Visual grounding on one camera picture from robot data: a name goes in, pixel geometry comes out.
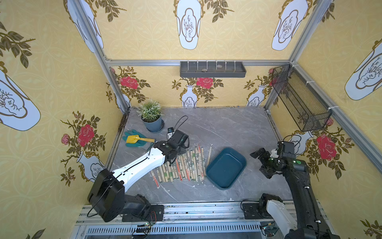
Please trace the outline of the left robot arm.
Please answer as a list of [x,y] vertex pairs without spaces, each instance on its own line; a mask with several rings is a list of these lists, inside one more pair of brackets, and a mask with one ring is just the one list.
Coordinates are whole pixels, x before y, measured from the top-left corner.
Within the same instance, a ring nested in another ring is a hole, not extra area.
[[119,215],[131,215],[146,219],[153,211],[149,201],[142,195],[127,195],[128,189],[153,169],[173,163],[182,149],[190,146],[189,136],[180,130],[166,141],[153,143],[149,151],[132,163],[109,171],[102,170],[88,195],[88,201],[104,222],[110,222]]

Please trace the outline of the red striped chopsticks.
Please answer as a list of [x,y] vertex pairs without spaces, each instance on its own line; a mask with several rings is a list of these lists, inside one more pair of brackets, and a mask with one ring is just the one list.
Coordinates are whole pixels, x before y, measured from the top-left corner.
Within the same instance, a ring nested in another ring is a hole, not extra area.
[[177,171],[178,171],[179,179],[180,179],[180,181],[183,181],[183,176],[182,176],[182,172],[181,172],[181,168],[180,168],[180,164],[179,164],[178,158],[176,158],[176,166],[177,166]]

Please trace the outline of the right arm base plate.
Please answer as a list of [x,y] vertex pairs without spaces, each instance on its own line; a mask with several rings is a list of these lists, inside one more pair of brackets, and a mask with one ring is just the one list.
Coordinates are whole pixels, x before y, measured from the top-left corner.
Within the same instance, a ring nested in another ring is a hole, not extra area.
[[264,219],[264,216],[259,212],[259,202],[257,201],[243,200],[240,203],[240,208],[246,220]]

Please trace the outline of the green label chopsticks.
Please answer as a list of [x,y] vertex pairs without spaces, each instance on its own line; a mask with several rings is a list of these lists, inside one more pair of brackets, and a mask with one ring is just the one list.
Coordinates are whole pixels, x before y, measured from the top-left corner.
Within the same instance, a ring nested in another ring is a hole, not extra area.
[[184,174],[184,178],[186,180],[188,180],[187,169],[186,169],[186,165],[185,165],[185,162],[184,162],[184,157],[183,157],[182,154],[180,155],[180,161],[181,161],[181,165],[182,165],[182,171],[183,171],[183,174]]

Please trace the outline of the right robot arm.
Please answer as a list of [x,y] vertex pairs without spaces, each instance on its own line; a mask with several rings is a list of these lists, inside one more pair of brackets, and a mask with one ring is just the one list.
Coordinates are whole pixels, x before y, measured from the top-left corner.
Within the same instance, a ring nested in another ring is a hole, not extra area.
[[314,196],[307,164],[298,160],[294,148],[280,142],[272,152],[260,148],[250,154],[261,162],[260,171],[266,178],[282,175],[292,194],[296,217],[285,208],[282,199],[264,193],[258,203],[261,218],[273,219],[286,239],[338,239],[325,222]]

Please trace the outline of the plain chopsticks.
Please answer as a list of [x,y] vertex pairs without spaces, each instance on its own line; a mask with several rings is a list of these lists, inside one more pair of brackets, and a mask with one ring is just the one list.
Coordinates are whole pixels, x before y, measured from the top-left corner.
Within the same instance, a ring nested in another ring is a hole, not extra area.
[[207,166],[209,166],[209,164],[210,164],[211,153],[212,153],[212,146],[213,146],[213,144],[211,144],[211,145],[210,145],[210,148],[209,148],[209,154],[208,154]]

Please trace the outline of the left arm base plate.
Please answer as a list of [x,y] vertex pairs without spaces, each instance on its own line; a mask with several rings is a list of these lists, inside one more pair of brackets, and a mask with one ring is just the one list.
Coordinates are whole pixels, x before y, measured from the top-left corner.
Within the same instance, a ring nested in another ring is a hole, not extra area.
[[164,205],[151,205],[147,210],[147,213],[143,213],[141,216],[133,214],[126,214],[123,219],[126,222],[162,222],[164,218]]

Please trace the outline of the teal plastic storage box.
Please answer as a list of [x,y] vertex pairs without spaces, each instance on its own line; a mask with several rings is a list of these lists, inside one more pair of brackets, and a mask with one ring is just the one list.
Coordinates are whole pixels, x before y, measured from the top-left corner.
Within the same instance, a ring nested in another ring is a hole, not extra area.
[[224,148],[207,166],[207,179],[218,189],[232,187],[247,166],[246,158],[233,148]]

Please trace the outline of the green tip chopsticks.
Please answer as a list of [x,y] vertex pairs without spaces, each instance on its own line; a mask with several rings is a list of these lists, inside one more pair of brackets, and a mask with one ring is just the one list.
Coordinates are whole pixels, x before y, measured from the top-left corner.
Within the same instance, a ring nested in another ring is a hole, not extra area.
[[192,158],[192,151],[188,150],[188,157],[189,157],[189,168],[190,168],[190,173],[192,177],[192,181],[195,181],[195,174],[194,174],[194,162]]

